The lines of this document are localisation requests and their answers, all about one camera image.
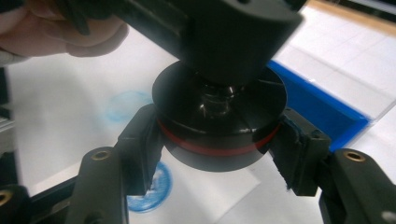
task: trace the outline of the finger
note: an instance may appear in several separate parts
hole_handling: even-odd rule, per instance
[[[54,0],[26,0],[25,5],[37,17],[48,20],[64,20]]]
[[[60,39],[68,44],[90,47],[108,40],[123,24],[124,22],[116,17],[105,21],[89,21],[90,35],[81,35],[67,21],[43,21],[40,29],[45,35]]]
[[[91,47],[80,47],[75,45],[66,45],[66,51],[76,57],[95,57],[117,49],[125,37],[128,35],[129,29],[126,24],[123,24],[120,29],[107,41],[91,46]]]
[[[63,41],[49,38],[37,29],[41,20],[27,13],[12,32],[0,35],[0,48],[27,57],[66,52]]]
[[[0,14],[0,35],[14,29],[27,15],[25,7],[20,7]]]

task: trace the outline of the metal ring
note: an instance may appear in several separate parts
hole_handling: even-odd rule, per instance
[[[12,198],[12,191],[3,189],[0,190],[0,206],[6,204]]]
[[[363,155],[354,151],[345,151],[344,156],[352,161],[366,161]]]
[[[103,150],[103,151],[98,151],[95,154],[91,156],[91,159],[94,161],[102,161],[110,157],[110,151],[108,150]]]

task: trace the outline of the blue sticker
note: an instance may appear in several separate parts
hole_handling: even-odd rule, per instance
[[[129,121],[140,107],[149,104],[152,104],[152,98],[146,92],[123,92],[111,98],[106,109],[106,117],[114,122]]]
[[[127,196],[128,208],[136,213],[146,213],[160,206],[169,196],[172,176],[163,162],[158,162],[151,189],[145,196]]]

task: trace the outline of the black disc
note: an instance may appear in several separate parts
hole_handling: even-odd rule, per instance
[[[201,170],[231,171],[258,160],[286,105],[281,79],[265,69],[246,86],[219,86],[178,62],[152,90],[168,150]]]

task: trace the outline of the blue tray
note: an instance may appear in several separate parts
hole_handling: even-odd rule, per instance
[[[345,146],[364,130],[370,120],[355,109],[338,101],[279,63],[268,67],[283,80],[288,93],[288,106],[330,136],[331,151]]]

